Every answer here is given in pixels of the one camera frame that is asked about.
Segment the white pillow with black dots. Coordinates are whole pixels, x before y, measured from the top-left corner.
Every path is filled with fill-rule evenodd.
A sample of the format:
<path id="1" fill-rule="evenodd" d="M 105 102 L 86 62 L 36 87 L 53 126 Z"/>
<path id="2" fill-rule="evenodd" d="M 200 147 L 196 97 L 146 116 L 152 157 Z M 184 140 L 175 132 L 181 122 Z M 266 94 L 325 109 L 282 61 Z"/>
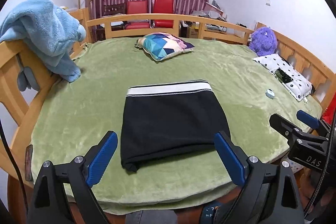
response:
<path id="1" fill-rule="evenodd" d="M 298 101 L 304 100 L 311 94 L 312 84 L 301 73 L 294 69 L 285 59 L 277 53 L 253 58 L 253 61 L 260 64 L 269 71 L 274 77 L 277 69 L 282 69 L 293 81 L 289 84 L 281 83 L 284 88 Z"/>

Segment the light blue plush blanket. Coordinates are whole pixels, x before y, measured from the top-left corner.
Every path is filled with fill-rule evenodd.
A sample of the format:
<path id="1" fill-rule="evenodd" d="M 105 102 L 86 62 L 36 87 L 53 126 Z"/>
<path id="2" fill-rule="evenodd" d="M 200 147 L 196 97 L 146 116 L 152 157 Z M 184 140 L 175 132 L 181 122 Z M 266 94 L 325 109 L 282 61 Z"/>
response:
<path id="1" fill-rule="evenodd" d="M 81 76 L 70 50 L 85 37 L 86 30 L 79 20 L 51 0 L 26 0 L 13 8 L 1 24 L 1 42 L 24 41 L 47 69 L 69 83 Z"/>

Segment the black phone on pillow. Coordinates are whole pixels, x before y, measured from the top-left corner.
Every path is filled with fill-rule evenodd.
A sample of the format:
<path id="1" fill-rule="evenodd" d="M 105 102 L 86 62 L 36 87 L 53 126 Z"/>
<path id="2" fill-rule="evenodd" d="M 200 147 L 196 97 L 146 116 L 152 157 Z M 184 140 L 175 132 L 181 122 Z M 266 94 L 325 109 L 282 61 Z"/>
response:
<path id="1" fill-rule="evenodd" d="M 283 84 L 289 84 L 293 81 L 293 79 L 280 68 L 275 70 L 274 75 Z"/>

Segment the black pants with white stripe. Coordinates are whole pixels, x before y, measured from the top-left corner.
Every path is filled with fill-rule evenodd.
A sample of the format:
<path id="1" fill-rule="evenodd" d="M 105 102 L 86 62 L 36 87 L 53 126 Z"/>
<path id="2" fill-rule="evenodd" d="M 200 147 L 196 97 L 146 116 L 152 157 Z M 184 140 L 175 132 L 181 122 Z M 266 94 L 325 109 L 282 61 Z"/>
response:
<path id="1" fill-rule="evenodd" d="M 123 110 L 121 165 L 137 172 L 150 161 L 211 150 L 220 131 L 231 134 L 205 80 L 130 87 Z"/>

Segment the colourful geometric pillow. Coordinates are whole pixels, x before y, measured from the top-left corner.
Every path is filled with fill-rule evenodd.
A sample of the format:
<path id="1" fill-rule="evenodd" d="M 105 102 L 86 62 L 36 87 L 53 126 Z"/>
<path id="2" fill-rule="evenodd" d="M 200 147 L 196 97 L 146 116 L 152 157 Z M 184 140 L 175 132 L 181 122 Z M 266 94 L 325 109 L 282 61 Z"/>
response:
<path id="1" fill-rule="evenodd" d="M 195 48 L 193 44 L 165 32 L 147 34 L 137 39 L 134 46 L 142 49 L 156 62 L 191 52 Z"/>

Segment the small light blue case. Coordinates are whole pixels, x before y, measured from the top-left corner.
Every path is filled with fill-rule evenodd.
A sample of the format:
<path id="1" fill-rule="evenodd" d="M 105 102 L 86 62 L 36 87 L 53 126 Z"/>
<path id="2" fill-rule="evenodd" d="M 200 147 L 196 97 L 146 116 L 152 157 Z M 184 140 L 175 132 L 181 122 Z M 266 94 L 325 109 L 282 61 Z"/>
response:
<path id="1" fill-rule="evenodd" d="M 265 91 L 265 95 L 272 100 L 275 98 L 275 93 L 271 89 L 267 89 Z"/>

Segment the purple plush toy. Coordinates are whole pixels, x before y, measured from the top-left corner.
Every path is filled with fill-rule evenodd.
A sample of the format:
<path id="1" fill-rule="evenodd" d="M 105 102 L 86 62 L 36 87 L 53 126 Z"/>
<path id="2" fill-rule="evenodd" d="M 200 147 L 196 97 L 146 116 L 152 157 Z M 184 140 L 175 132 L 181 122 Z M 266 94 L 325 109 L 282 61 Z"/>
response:
<path id="1" fill-rule="evenodd" d="M 266 56 L 276 52 L 277 38 L 269 27 L 260 27 L 251 35 L 249 49 L 258 56 Z"/>

